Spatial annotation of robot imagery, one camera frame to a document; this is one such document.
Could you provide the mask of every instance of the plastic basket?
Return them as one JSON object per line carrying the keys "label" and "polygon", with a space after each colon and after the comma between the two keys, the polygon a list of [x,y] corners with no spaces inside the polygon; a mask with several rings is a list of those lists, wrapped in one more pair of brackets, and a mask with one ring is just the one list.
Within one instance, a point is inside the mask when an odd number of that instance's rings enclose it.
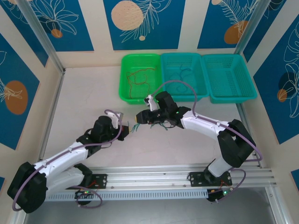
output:
{"label": "plastic basket", "polygon": [[[196,53],[167,53],[161,55],[162,81],[181,80],[188,83],[197,94],[197,100],[209,95],[203,59]],[[182,83],[169,83],[164,90],[174,101],[194,101],[190,88]]]}
{"label": "plastic basket", "polygon": [[203,56],[211,94],[211,102],[242,103],[257,97],[246,64],[240,55]]}
{"label": "plastic basket", "polygon": [[129,104],[144,104],[144,98],[162,84],[160,55],[131,54],[121,61],[120,98]]}

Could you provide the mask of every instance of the teal basket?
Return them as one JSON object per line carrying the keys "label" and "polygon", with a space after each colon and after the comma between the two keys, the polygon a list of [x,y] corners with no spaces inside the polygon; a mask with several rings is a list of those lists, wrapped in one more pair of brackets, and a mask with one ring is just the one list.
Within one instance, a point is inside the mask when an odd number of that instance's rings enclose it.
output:
{"label": "teal basket", "polygon": [[240,104],[257,97],[242,56],[217,54],[203,56],[209,82],[211,102]]}
{"label": "teal basket", "polygon": [[[209,95],[203,59],[196,53],[167,53],[161,55],[162,82],[180,80],[188,83],[196,92],[197,100]],[[194,101],[194,94],[182,83],[169,83],[163,89],[174,101]]]}

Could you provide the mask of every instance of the beige wall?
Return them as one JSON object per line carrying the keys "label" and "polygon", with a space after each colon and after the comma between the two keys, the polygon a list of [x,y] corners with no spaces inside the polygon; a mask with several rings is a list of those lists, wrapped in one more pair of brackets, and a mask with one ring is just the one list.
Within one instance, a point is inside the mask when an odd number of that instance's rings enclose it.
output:
{"label": "beige wall", "polygon": [[43,67],[1,7],[0,21],[0,33],[40,81],[17,150],[0,144],[0,176],[6,180],[0,194],[0,223],[5,224],[13,214],[13,200],[7,196],[6,191],[18,167],[26,161],[37,160],[60,74],[51,60],[46,68]]}
{"label": "beige wall", "polygon": [[[298,15],[299,1],[287,0],[267,34],[248,63],[251,76],[257,72],[277,42],[289,28]],[[264,161],[272,168],[275,179],[280,186],[283,198],[290,214],[298,223],[299,192],[293,182],[291,171],[299,168],[299,135],[279,144],[271,126],[262,99],[258,96],[244,104],[249,123],[259,149],[264,155]]]}

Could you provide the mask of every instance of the black mounting bracket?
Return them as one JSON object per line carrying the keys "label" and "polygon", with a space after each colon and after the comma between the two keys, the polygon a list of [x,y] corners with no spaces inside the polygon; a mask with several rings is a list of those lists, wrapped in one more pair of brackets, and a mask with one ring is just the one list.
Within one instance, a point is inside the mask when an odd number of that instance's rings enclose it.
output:
{"label": "black mounting bracket", "polygon": [[190,172],[188,175],[191,187],[219,187],[222,182],[225,182],[228,186],[233,185],[230,173],[224,172],[220,177],[215,178],[214,182],[210,184],[204,178],[204,172]]}
{"label": "black mounting bracket", "polygon": [[107,174],[92,174],[90,179],[90,184],[88,186],[79,186],[86,187],[89,189],[106,189],[107,185]]}

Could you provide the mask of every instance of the green basket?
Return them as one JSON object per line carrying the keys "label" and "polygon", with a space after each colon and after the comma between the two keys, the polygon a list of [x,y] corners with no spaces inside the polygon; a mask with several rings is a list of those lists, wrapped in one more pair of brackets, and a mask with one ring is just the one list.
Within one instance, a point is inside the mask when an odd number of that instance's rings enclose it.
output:
{"label": "green basket", "polygon": [[211,102],[240,104],[257,97],[242,56],[216,54],[203,56],[207,70]]}
{"label": "green basket", "polygon": [[128,104],[144,104],[144,98],[161,84],[160,55],[131,54],[123,57],[119,88],[122,100]]}

